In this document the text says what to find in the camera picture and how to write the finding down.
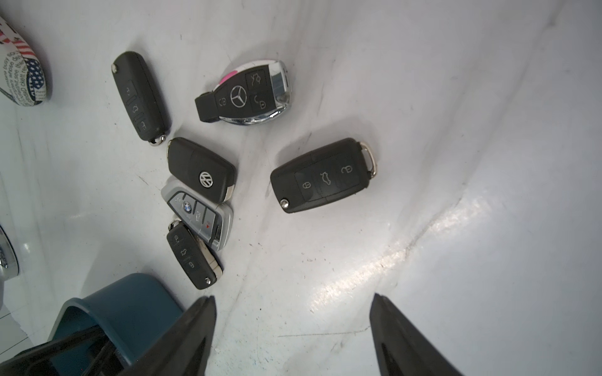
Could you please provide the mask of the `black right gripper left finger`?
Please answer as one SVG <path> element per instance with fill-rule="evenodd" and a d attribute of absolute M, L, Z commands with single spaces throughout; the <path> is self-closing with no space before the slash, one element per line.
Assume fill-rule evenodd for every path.
<path fill-rule="evenodd" d="M 122 375 L 204 375 L 216 327 L 216 300 L 198 299 L 138 361 Z"/>

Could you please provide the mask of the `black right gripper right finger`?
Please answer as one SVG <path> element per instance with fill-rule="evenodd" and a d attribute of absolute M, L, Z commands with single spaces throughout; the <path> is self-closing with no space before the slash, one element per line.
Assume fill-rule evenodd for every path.
<path fill-rule="evenodd" d="M 380 374 L 460 374 L 387 297 L 374 295 L 369 319 Z"/>

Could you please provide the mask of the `black flip key fob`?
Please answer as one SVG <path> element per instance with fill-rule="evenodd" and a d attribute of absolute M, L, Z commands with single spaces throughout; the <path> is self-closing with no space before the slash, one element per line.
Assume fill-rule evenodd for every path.
<path fill-rule="evenodd" d="M 217 254 L 181 220 L 171 222 L 166 240 L 197 290 L 210 288 L 221 279 L 224 268 Z"/>

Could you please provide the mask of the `black car key fob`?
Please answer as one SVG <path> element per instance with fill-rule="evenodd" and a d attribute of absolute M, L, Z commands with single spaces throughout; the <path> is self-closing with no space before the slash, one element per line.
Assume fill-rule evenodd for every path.
<path fill-rule="evenodd" d="M 377 175 L 371 147 L 346 138 L 305 153 L 271 172 L 271 186 L 286 213 L 318 208 L 368 188 Z"/>

